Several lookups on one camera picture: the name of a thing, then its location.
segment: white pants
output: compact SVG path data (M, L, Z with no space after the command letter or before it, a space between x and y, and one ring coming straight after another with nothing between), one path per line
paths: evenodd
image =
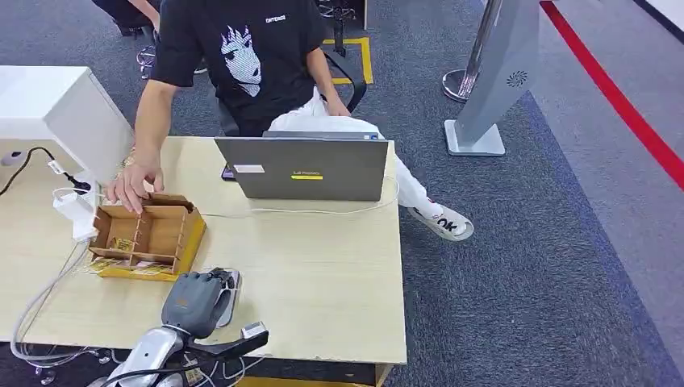
M306 105L281 115L271 123L270 131L352 131L382 134L372 123L351 117L331 117L319 91L314 88L313 98ZM423 216L442 214L440 205L428 198L425 187L411 175L406 165L395 155L397 161L398 201L400 206L414 207Z

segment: wooden box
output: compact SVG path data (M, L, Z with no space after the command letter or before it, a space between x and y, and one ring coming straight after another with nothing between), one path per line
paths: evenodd
M189 272L206 230L191 202L158 193L143 201L141 215L100 206L94 226L99 233L89 249L94 262L106 262L100 277L152 281L175 281Z

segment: desk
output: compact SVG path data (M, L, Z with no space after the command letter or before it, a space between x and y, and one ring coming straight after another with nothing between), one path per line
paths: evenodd
M17 147L3 142L0 152L12 146ZM54 144L48 148L58 151ZM394 153L391 145L389 152ZM234 217L205 217L207 230L194 265L195 270L236 268L243 275L233 321L207 342L236 339L241 327L261 320L270 330L269 344L250 356L380 364L378 383L388 364L406 363L395 203L348 215L252 213L250 206L348 211L374 204L249 201L236 183L219 178L225 162L210 138L169 138L162 160L167 192L183 194L202 214ZM32 160L0 198L2 217L20 218L0 235L4 266L10 269L0 273L0 293L8 298L0 317L3 340L10 338L28 299L59 271L71 246L67 221L50 207L50 190L63 183L38 163ZM0 170L2 181L9 174ZM386 174L394 176L391 157ZM393 196L394 182L386 179L382 202ZM53 290L25 340L133 347L161 323L170 286L73 273Z

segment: charger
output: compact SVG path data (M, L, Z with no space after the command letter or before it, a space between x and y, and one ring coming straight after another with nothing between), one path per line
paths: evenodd
M52 200L52 206L65 218L73 223L73 238L76 241L91 238L97 235L97 229L93 227L95 209L81 195L76 192L69 193Z

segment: gray carpet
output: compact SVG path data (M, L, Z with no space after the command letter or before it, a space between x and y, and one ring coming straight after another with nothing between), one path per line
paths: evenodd
M89 65L131 119L142 87L132 53L143 42L122 39L86 0L56 3L6 2L0 63ZM465 63L477 3L373 0L369 9L376 84L357 116L396 140L433 198L476 225L473 238L448 243L402 212L409 363L388 385L684 385L529 95L499 125L506 156L447 155L441 126L459 106L439 79ZM197 83L176 101L174 134L218 132L211 88ZM26 385L29 368L6 352L0 385ZM104 372L86 361L55 385ZM266 366L256 373L278 364Z

